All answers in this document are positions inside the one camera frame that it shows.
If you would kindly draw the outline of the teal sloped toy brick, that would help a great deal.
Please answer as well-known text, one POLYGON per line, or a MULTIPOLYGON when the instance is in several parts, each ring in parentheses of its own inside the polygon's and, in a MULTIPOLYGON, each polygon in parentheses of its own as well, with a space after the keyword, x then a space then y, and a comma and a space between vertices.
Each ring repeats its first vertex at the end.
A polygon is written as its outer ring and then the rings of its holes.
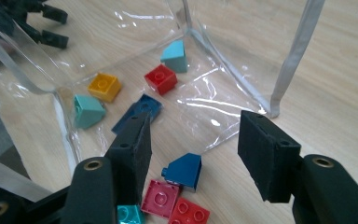
POLYGON ((77 128, 87 129, 98 123, 105 116, 105 109, 100 101, 88 95, 74 96, 75 125, 77 128))

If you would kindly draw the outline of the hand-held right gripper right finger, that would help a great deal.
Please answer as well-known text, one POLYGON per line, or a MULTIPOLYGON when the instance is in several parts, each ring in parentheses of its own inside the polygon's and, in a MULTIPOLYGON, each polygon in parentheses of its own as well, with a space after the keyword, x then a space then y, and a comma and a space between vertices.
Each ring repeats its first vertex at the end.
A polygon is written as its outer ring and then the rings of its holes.
POLYGON ((263 201, 288 203, 301 145, 267 117, 241 111, 238 155, 263 201))

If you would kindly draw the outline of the red toy brick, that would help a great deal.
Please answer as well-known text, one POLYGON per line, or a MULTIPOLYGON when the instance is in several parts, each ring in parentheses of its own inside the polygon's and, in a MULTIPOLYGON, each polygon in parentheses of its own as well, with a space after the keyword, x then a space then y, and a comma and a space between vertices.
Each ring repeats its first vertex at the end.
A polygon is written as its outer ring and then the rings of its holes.
POLYGON ((207 224, 209 216, 209 210, 180 197, 172 210, 168 224, 207 224))
POLYGON ((148 86, 163 95, 172 90, 178 82, 176 74, 164 64, 160 64, 145 75, 145 81, 148 86))

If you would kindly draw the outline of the cyan toy brick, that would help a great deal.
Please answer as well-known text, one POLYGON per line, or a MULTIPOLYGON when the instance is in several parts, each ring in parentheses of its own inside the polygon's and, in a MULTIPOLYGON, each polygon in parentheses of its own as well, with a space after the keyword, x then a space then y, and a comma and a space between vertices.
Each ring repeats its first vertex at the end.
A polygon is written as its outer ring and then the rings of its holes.
POLYGON ((118 224, 145 224, 145 216, 138 205, 119 205, 118 224))

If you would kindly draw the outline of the dark blue sloped toy brick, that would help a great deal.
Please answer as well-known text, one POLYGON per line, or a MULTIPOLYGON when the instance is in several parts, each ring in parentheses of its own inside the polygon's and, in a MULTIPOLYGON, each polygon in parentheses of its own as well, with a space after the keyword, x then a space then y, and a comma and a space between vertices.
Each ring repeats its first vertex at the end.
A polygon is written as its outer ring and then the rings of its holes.
POLYGON ((167 167, 164 167, 161 170, 161 176, 168 183, 195 192, 200 178, 201 167, 201 155, 186 153, 170 162, 167 167))

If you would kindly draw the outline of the yellow toy brick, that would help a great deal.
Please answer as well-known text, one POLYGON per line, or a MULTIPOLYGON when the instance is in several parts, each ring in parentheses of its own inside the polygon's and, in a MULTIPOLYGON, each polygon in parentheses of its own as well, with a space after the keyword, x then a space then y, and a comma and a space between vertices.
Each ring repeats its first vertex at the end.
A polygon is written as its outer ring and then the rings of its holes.
POLYGON ((98 73, 88 85, 89 93, 104 101, 111 103, 121 90, 121 83, 116 76, 98 73))

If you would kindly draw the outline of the clear plastic bag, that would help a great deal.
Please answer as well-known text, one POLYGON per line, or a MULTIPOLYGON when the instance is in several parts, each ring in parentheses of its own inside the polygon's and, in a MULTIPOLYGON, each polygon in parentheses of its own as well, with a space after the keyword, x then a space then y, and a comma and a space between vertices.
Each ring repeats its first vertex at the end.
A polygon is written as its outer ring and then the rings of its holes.
POLYGON ((28 14, 27 23, 69 38, 65 49, 35 43, 18 24, 0 31, 0 118, 26 172, 0 166, 0 187, 32 202, 66 187, 78 163, 103 155, 112 128, 143 94, 162 103, 153 120, 155 150, 201 153, 234 136, 242 110, 271 118, 310 42, 324 0, 47 0, 66 24, 28 14), (160 95, 145 75, 175 40, 187 72, 160 95), (116 76, 111 102, 88 91, 98 73, 116 76), (75 125, 74 96, 100 101, 106 113, 75 125))

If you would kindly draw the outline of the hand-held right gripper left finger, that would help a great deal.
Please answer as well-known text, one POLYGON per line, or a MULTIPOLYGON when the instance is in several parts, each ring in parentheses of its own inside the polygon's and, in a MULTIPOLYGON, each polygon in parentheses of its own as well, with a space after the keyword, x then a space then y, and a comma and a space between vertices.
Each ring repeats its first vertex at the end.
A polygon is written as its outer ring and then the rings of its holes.
POLYGON ((152 156, 150 115, 127 119, 105 157, 111 161, 118 205, 140 204, 152 156))

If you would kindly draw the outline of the light blue sloped toy brick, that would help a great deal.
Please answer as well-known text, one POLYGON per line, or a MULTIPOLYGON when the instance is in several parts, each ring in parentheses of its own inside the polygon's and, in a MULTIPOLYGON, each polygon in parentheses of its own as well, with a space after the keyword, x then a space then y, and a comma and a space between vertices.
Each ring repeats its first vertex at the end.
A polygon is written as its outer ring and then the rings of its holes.
POLYGON ((175 40, 166 47, 160 56, 160 61, 175 73, 187 72, 187 59, 183 40, 175 40))

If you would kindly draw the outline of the pink toy brick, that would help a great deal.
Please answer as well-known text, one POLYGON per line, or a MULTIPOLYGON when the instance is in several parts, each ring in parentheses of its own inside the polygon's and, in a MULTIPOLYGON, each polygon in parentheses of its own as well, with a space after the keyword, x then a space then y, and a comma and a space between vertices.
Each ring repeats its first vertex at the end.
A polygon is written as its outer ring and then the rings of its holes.
POLYGON ((180 193, 178 186, 152 179, 141 203, 147 214, 169 218, 180 193))

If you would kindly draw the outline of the red flat toy brick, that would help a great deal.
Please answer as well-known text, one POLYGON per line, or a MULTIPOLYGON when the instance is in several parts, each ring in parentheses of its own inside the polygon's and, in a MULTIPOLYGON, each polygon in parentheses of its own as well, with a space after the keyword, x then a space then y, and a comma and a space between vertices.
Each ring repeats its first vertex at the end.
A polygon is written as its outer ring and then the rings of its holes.
POLYGON ((209 216, 209 210, 180 197, 172 210, 168 224, 207 224, 209 216))

